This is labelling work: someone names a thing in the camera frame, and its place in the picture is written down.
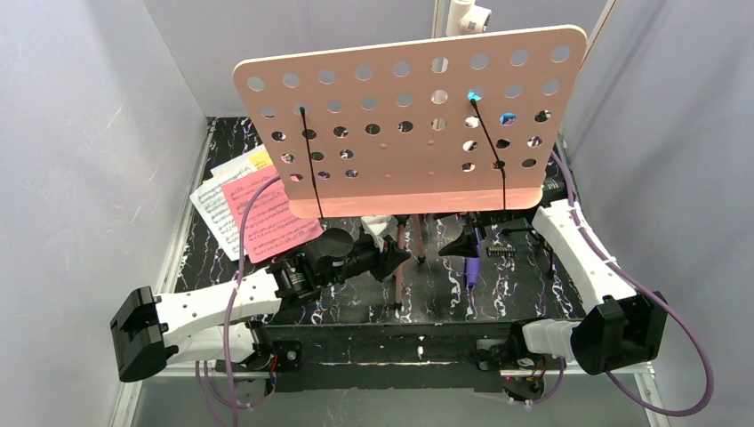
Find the white sheet music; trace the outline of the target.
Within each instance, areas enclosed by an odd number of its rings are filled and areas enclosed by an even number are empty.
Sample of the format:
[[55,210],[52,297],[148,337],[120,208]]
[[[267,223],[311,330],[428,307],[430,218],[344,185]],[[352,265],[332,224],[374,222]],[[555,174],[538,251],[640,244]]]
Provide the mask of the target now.
[[231,261],[238,260],[239,234],[222,186],[243,178],[253,171],[253,167],[249,165],[229,168],[204,181],[189,195],[193,206]]

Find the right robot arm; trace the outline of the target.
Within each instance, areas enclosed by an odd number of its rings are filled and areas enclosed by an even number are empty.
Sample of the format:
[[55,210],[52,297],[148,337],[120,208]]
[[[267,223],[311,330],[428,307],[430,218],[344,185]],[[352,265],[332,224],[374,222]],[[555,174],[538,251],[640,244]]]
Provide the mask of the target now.
[[441,255],[475,257],[483,228],[495,221],[527,219],[530,231],[543,238],[550,254],[565,267],[582,297],[585,318],[533,318],[512,324],[505,342],[479,350],[480,367],[550,355],[565,363],[575,361],[589,375],[600,375],[656,359],[668,313],[658,292],[641,291],[625,278],[615,259],[591,236],[591,228],[573,194],[549,200],[527,210],[486,212],[456,239],[457,249],[446,246]]

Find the purple microphone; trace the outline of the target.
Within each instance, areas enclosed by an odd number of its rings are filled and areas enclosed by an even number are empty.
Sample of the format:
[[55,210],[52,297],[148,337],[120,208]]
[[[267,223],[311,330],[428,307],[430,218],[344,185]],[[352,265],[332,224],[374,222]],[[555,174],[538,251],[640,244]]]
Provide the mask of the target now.
[[483,239],[481,237],[481,232],[479,228],[475,228],[475,234],[476,234],[475,248],[477,250],[477,256],[465,259],[465,286],[466,286],[466,289],[469,291],[472,290],[477,285],[478,278],[480,275],[479,255],[481,255]]

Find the yellow sheet music page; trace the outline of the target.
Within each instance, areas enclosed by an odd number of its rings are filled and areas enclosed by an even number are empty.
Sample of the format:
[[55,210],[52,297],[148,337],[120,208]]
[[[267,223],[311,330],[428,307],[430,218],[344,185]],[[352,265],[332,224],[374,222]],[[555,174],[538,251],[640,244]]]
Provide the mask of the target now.
[[254,171],[260,171],[274,164],[266,150],[251,153],[249,155],[249,161],[253,166]]

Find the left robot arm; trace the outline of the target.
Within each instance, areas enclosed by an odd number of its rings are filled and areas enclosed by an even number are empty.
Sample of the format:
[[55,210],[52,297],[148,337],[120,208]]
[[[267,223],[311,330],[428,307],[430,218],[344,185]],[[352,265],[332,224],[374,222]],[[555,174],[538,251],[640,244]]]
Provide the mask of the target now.
[[334,228],[240,281],[167,294],[138,287],[109,322],[118,378],[134,383],[189,361],[243,363],[271,349],[249,326],[253,318],[304,306],[363,273],[382,281],[410,256],[392,237],[377,244],[366,232],[353,238]]

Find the pink music stand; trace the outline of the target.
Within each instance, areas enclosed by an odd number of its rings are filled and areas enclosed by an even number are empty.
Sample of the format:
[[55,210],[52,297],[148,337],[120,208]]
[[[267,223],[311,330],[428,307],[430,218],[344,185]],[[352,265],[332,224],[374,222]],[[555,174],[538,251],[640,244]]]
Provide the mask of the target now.
[[541,202],[575,25],[242,60],[232,80],[300,218]]

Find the sheet music pages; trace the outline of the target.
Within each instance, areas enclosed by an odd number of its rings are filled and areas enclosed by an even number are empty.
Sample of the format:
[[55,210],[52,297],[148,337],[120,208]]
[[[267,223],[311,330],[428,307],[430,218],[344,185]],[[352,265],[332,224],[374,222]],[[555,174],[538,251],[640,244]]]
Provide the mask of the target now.
[[255,151],[261,151],[261,150],[266,150],[266,149],[263,146],[256,147],[255,149],[252,149],[251,151],[245,152],[244,154],[238,157],[234,157],[230,159],[229,161],[214,167],[211,170],[212,176],[216,177],[224,173],[231,173],[231,172],[235,172],[236,170],[242,170],[242,169],[249,169],[252,172],[256,172],[254,171],[253,166],[251,165],[249,161],[249,155]]

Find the pink sheet music page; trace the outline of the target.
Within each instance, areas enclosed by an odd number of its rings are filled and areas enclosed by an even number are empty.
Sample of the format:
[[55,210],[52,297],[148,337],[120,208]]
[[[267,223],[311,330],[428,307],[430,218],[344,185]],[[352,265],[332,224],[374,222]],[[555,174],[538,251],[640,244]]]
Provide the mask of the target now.
[[[221,187],[235,230],[239,230],[242,214],[255,191],[278,177],[275,167],[268,166]],[[301,219],[293,215],[285,186],[281,181],[276,181],[261,192],[253,203],[245,224],[245,252],[251,262],[259,263],[304,245],[322,233],[319,220]]]

